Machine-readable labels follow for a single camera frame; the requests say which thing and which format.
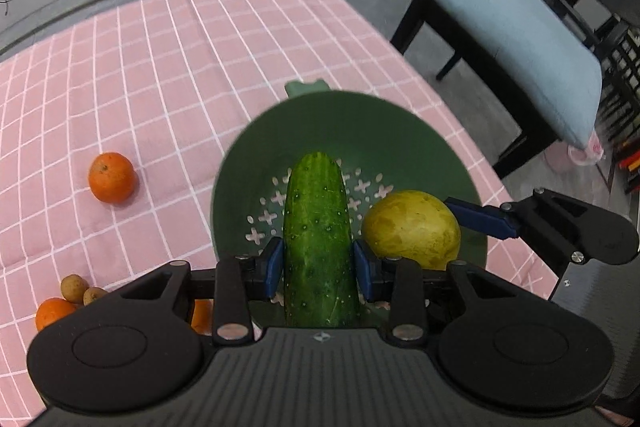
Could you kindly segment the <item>orange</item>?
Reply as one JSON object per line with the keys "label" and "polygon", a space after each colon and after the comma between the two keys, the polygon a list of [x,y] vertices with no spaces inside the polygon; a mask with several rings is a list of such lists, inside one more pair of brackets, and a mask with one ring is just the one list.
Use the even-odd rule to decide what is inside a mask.
{"label": "orange", "polygon": [[77,310],[75,303],[70,303],[64,298],[49,298],[40,303],[35,315],[37,332],[41,332],[47,326],[68,317]]}
{"label": "orange", "polygon": [[213,299],[196,299],[191,320],[191,327],[198,335],[210,336],[213,328]]}
{"label": "orange", "polygon": [[102,153],[93,159],[88,172],[92,195],[101,202],[119,205],[134,194],[137,175],[131,161],[117,152]]}

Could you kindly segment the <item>large yellow-green pomelo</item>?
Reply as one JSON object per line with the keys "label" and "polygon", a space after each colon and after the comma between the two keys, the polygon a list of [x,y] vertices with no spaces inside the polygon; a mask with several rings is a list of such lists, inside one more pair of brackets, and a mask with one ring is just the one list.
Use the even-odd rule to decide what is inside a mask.
{"label": "large yellow-green pomelo", "polygon": [[427,270],[445,270],[461,246],[454,214],[416,190],[393,191],[376,202],[363,218],[361,236],[376,257],[414,260]]}

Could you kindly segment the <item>green cucumber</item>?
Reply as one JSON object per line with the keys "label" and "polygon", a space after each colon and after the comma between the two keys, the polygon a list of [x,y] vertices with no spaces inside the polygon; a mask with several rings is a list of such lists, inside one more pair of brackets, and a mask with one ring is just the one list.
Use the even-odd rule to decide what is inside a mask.
{"label": "green cucumber", "polygon": [[284,221],[285,323],[351,329],[360,301],[341,168],[325,153],[299,159],[288,180]]}

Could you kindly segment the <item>green colander bowl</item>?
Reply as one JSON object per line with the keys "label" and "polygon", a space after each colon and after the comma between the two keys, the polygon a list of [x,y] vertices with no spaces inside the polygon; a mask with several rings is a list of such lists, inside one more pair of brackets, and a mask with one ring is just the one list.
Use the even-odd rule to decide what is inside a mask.
{"label": "green colander bowl", "polygon": [[[341,168],[352,244],[366,210],[396,188],[480,200],[458,155],[416,115],[323,81],[293,81],[286,91],[288,100],[252,121],[224,156],[210,210],[218,262],[258,256],[270,239],[283,239],[288,180],[307,153],[325,153]],[[448,273],[423,274],[423,291],[425,327],[460,317],[464,306]]]}

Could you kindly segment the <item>brown kiwi front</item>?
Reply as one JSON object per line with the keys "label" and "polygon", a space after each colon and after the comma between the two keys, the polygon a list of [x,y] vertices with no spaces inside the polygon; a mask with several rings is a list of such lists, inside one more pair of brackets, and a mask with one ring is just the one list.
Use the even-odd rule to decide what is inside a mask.
{"label": "brown kiwi front", "polygon": [[107,295],[107,291],[104,291],[104,289],[99,287],[89,287],[85,290],[84,295],[82,295],[82,304],[84,306],[89,306],[90,303],[94,303],[105,295]]}

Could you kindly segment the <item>brown kiwi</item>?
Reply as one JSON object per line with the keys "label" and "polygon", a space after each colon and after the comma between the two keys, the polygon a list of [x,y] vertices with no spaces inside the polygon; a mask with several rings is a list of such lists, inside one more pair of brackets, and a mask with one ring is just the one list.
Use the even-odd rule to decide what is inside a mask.
{"label": "brown kiwi", "polygon": [[62,297],[75,305],[84,303],[84,295],[88,288],[89,283],[78,274],[67,275],[60,283]]}
{"label": "brown kiwi", "polygon": [[107,291],[104,291],[104,289],[99,287],[89,287],[85,290],[84,295],[82,295],[82,304],[84,306],[89,306],[90,303],[94,303],[105,295],[107,295]]}

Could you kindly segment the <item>light blue seat cushion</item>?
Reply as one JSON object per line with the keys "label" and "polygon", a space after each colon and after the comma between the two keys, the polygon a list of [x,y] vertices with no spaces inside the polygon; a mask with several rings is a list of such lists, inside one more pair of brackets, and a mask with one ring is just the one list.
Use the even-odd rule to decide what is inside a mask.
{"label": "light blue seat cushion", "polygon": [[528,96],[560,140],[585,150],[600,62],[544,0],[434,0]]}

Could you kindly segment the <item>brown kiwi back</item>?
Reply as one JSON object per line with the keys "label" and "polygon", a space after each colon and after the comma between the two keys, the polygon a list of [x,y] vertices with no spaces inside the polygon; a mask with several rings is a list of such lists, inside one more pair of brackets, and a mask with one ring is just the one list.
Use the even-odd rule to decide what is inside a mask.
{"label": "brown kiwi back", "polygon": [[75,305],[84,303],[84,295],[88,288],[89,283],[78,274],[67,275],[60,283],[62,297]]}

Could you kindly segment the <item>pink checked tablecloth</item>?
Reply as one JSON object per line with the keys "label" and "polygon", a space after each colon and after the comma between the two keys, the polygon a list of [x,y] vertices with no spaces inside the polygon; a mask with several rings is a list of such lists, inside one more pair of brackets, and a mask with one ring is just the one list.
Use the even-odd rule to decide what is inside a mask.
{"label": "pink checked tablecloth", "polygon": [[[1,65],[1,421],[40,413],[26,350],[41,301],[78,274],[111,289],[163,263],[214,260],[212,187],[224,152],[291,80],[371,93],[428,122],[485,204],[509,193],[439,95],[345,0],[139,0]],[[117,152],[126,202],[88,172]]]}

